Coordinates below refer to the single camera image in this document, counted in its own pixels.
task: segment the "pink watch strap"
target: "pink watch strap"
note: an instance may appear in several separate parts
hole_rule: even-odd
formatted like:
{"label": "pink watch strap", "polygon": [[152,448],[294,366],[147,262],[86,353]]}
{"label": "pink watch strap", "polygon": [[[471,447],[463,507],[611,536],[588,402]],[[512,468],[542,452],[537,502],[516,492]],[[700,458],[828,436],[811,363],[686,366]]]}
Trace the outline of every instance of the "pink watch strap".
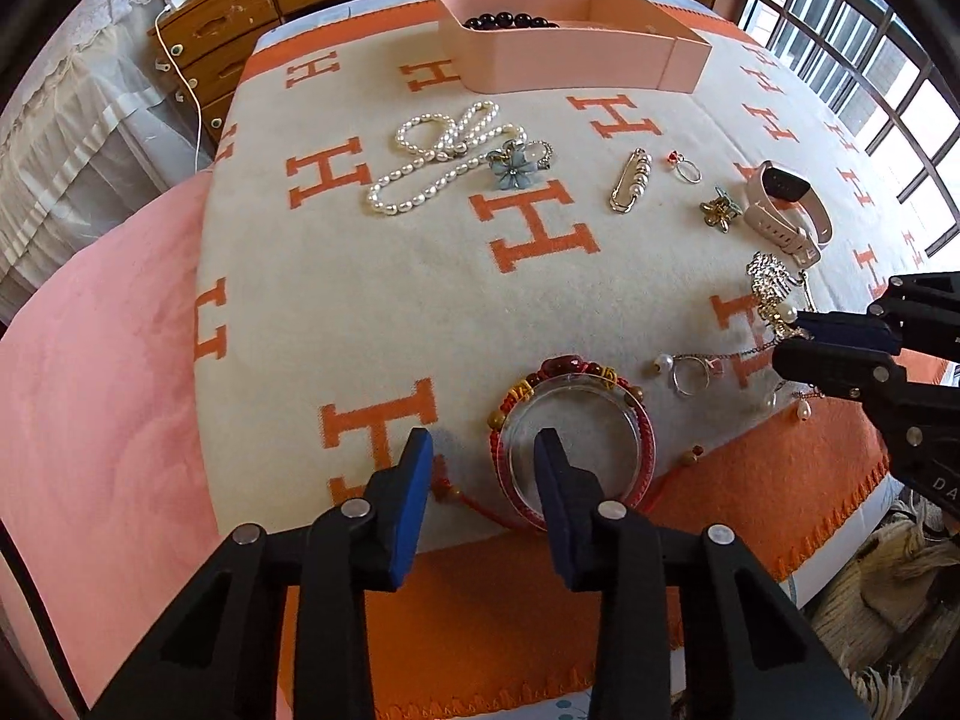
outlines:
{"label": "pink watch strap", "polygon": [[[808,186],[808,189],[796,200],[797,204],[806,211],[813,222],[813,228],[817,240],[813,241],[808,231],[798,227],[792,221],[788,220],[773,203],[773,199],[767,194],[763,185],[763,175],[771,167],[781,170]],[[743,214],[744,221],[755,229],[768,241],[779,248],[784,254],[793,257],[800,268],[809,268],[811,265],[820,261],[820,249],[825,247],[833,237],[833,225],[830,223],[829,214],[816,191],[809,182],[792,170],[786,170],[784,167],[775,166],[770,160],[760,165],[747,182],[747,200],[750,205]]]}

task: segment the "pearl necklace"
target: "pearl necklace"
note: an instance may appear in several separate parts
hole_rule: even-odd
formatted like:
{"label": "pearl necklace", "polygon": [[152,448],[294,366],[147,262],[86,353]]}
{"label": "pearl necklace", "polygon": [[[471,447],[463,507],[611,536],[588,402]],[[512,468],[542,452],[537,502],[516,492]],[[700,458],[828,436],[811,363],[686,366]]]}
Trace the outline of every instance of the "pearl necklace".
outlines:
{"label": "pearl necklace", "polygon": [[[400,178],[405,175],[411,175],[412,172],[419,170],[421,167],[425,167],[430,162],[448,162],[457,156],[466,156],[474,148],[477,148],[477,146],[482,146],[483,143],[500,135],[507,135],[516,143],[526,143],[527,133],[523,127],[517,124],[503,124],[484,132],[484,129],[489,127],[493,119],[496,118],[499,110],[500,106],[492,100],[481,100],[480,103],[470,105],[467,111],[460,117],[459,122],[453,121],[452,117],[442,113],[420,114],[404,122],[400,126],[400,129],[397,129],[395,142],[397,146],[405,148],[406,151],[411,154],[416,154],[416,156],[411,162],[403,165],[398,170],[391,170],[387,175],[378,178],[376,182],[367,189],[367,202],[370,204],[371,209],[375,210],[378,214],[390,216],[405,214],[407,211],[416,208],[416,206],[426,203],[426,201],[435,196],[438,191],[443,191],[446,185],[456,181],[461,175],[465,175],[470,170],[474,170],[476,167],[486,165],[487,163],[484,157],[470,157],[466,161],[460,162],[459,165],[452,167],[426,189],[419,194],[415,194],[405,202],[387,205],[380,199],[380,191],[385,186],[392,182],[400,181]],[[486,111],[486,113],[484,113],[480,119],[477,119],[477,123],[471,127],[470,123],[473,122],[474,117],[481,111]],[[443,124],[443,135],[440,135],[440,140],[434,143],[431,148],[414,146],[407,140],[407,133],[418,124],[426,124],[426,122],[441,122]]]}

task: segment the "white curtain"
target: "white curtain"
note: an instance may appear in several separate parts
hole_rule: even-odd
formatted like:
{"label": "white curtain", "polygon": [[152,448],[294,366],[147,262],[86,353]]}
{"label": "white curtain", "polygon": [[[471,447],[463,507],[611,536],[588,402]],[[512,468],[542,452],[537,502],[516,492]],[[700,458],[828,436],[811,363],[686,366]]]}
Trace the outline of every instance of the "white curtain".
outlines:
{"label": "white curtain", "polygon": [[[84,0],[0,116],[0,322],[74,253],[193,173],[196,115],[165,101],[162,0]],[[202,154],[202,165],[209,158]]]}

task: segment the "watch face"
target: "watch face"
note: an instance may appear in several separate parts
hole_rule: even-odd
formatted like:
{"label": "watch face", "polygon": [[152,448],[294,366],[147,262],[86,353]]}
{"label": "watch face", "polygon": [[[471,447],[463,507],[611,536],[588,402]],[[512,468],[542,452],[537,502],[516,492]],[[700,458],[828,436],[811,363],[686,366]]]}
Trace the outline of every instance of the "watch face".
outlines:
{"label": "watch face", "polygon": [[809,181],[779,167],[767,167],[763,172],[762,181],[763,191],[777,200],[797,202],[810,191]]}

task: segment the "pink box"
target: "pink box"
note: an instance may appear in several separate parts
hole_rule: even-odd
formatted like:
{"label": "pink box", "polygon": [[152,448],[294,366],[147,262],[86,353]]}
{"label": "pink box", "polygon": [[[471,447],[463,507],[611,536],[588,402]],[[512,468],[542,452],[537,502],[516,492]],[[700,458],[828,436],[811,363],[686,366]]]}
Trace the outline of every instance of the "pink box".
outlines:
{"label": "pink box", "polygon": [[[437,0],[440,40],[467,89],[620,87],[692,92],[710,44],[648,0]],[[560,28],[481,32],[481,13],[529,13]]]}

